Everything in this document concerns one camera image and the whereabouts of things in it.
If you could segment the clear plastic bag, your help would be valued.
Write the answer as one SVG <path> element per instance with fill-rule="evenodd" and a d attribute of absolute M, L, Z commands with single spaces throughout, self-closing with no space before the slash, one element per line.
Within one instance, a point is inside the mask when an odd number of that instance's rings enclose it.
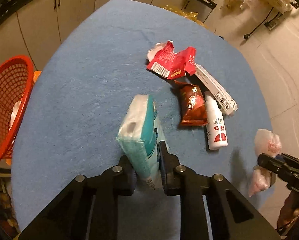
<path fill-rule="evenodd" d="M 256 157 L 264 154 L 266 157 L 275 158 L 282 150 L 279 135 L 267 129 L 258 129 L 254 138 L 254 145 Z M 273 173 L 257 164 L 253 169 L 249 184 L 249 197 L 269 189 L 274 183 L 275 176 Z"/>

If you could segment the dark red snack bag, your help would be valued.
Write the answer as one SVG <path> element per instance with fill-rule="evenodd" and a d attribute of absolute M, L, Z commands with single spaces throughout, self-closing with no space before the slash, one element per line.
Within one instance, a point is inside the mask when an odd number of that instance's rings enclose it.
<path fill-rule="evenodd" d="M 205 100 L 198 85 L 174 81 L 181 107 L 180 126 L 205 126 L 207 110 Z"/>

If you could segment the white kitchen cabinets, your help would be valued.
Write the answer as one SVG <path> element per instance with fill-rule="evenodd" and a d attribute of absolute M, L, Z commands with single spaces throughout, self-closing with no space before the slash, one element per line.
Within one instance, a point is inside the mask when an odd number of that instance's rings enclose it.
<path fill-rule="evenodd" d="M 95 10 L 110 0 L 2 0 L 0 3 L 0 65 L 26 55 L 42 70 L 58 47 Z M 174 6 L 200 12 L 205 20 L 213 0 L 132 0 L 156 7 Z"/>

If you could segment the teal tissue pack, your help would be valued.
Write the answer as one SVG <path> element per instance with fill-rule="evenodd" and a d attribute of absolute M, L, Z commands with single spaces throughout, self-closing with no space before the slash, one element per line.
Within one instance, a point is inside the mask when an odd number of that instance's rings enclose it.
<path fill-rule="evenodd" d="M 117 134 L 117 141 L 135 172 L 152 189 L 162 186 L 159 142 L 166 141 L 155 101 L 136 95 Z"/>

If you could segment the blue table cloth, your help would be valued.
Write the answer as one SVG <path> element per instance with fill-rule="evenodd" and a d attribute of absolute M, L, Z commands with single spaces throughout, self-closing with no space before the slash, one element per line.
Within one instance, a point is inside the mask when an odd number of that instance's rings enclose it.
<path fill-rule="evenodd" d="M 196 48 L 196 61 L 232 96 L 228 146 L 209 151 L 204 128 L 179 128 L 171 85 L 146 69 L 147 53 L 172 40 Z M 78 174 L 116 165 L 116 137 L 137 94 L 153 96 L 169 151 L 198 174 L 222 174 L 245 197 L 256 164 L 254 137 L 271 129 L 268 109 L 243 55 L 191 20 L 152 5 L 111 0 L 58 48 L 33 87 L 13 148 L 12 198 L 24 229 Z"/>

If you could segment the white medicine box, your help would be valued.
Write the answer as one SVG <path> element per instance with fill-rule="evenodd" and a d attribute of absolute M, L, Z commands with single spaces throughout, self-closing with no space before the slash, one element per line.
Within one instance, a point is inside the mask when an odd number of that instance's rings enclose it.
<path fill-rule="evenodd" d="M 216 101 L 220 104 L 222 112 L 233 116 L 238 110 L 238 105 L 225 88 L 203 66 L 197 63 L 195 75 L 212 93 Z"/>

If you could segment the white spray bottle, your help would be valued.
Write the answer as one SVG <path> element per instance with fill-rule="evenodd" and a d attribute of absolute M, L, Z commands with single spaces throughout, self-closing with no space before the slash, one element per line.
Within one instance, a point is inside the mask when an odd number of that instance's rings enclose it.
<path fill-rule="evenodd" d="M 210 150 L 218 150 L 228 146 L 223 114 L 211 92 L 206 91 L 204 94 L 208 122 L 206 125 L 207 142 Z"/>

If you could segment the torn red snack wrapper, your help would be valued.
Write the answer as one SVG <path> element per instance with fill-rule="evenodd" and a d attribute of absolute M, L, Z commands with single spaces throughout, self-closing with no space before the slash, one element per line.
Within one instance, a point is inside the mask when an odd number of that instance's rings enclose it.
<path fill-rule="evenodd" d="M 157 43 L 147 53 L 149 61 L 147 70 L 168 80 L 184 77 L 187 74 L 193 75 L 196 73 L 195 55 L 194 47 L 187 47 L 176 53 L 173 41 Z"/>

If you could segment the yellow plastic bag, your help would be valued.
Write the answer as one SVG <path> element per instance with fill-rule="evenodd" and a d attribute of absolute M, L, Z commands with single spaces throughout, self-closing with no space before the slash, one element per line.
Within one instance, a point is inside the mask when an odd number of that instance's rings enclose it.
<path fill-rule="evenodd" d="M 187 18 L 189 20 L 192 20 L 193 22 L 196 22 L 198 25 L 200 25 L 204 28 L 207 28 L 207 26 L 197 18 L 197 16 L 198 16 L 197 12 L 184 12 L 177 7 L 169 6 L 169 5 L 164 6 L 163 9 L 173 12 L 173 13 L 180 15 L 184 18 Z"/>

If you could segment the red plastic mesh basket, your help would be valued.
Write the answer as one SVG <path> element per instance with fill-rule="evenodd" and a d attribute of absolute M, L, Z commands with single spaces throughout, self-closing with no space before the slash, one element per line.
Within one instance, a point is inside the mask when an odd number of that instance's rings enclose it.
<path fill-rule="evenodd" d="M 0 66 L 0 161 L 11 159 L 17 132 L 34 86 L 34 66 L 18 55 Z"/>

